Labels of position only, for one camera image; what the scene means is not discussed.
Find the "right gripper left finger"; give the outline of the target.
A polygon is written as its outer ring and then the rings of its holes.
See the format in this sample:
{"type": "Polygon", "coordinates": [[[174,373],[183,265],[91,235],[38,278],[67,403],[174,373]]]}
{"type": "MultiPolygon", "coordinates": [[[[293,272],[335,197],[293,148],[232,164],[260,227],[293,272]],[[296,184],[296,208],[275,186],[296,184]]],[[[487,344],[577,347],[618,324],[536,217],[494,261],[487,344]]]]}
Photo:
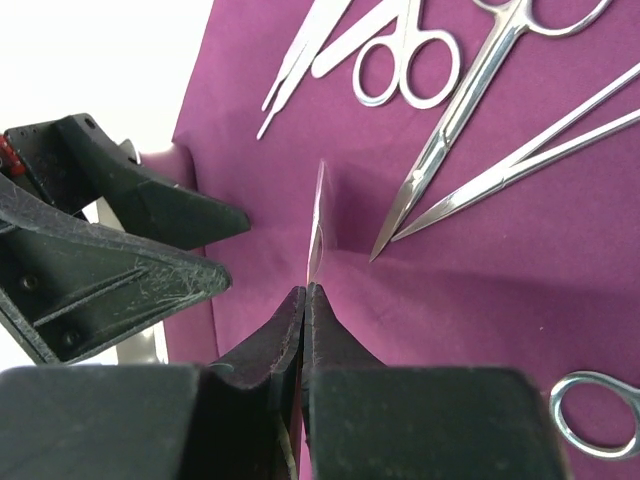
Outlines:
{"type": "Polygon", "coordinates": [[[5,479],[292,479],[306,291],[208,365],[21,367],[1,376],[5,479]]]}

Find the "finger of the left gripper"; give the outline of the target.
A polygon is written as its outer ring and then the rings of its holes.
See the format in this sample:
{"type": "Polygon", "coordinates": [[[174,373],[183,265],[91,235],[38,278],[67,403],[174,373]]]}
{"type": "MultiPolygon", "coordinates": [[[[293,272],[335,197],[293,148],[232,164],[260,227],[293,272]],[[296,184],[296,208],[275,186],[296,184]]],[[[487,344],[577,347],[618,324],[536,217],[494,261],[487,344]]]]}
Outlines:
{"type": "Polygon", "coordinates": [[[87,113],[14,127],[3,152],[45,203],[79,217],[103,198],[124,230],[182,250],[250,230],[239,207],[186,189],[137,163],[87,113]]]}
{"type": "Polygon", "coordinates": [[[37,364],[88,359],[231,284],[219,263],[1,181],[1,325],[37,364]]]}

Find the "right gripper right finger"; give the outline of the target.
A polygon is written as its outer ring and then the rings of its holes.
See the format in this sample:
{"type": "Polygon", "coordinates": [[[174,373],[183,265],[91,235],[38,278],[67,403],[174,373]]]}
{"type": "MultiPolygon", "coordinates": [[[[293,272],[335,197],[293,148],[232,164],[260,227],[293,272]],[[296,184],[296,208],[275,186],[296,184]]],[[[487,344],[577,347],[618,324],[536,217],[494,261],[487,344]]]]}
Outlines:
{"type": "Polygon", "coordinates": [[[392,367],[308,287],[302,406],[316,479],[567,479],[541,395],[496,367],[392,367]]]}

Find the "white blue label packet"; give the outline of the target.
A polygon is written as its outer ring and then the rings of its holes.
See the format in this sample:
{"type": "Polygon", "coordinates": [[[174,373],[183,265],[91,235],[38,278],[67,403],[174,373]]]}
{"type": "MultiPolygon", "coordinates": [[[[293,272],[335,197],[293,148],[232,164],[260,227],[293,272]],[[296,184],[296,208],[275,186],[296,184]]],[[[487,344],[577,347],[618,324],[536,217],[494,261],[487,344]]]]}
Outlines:
{"type": "Polygon", "coordinates": [[[319,163],[317,172],[316,187],[313,202],[313,212],[311,220],[311,234],[306,267],[306,281],[311,284],[317,276],[324,252],[324,231],[325,217],[328,207],[326,206],[328,187],[327,165],[324,160],[319,163]]]}

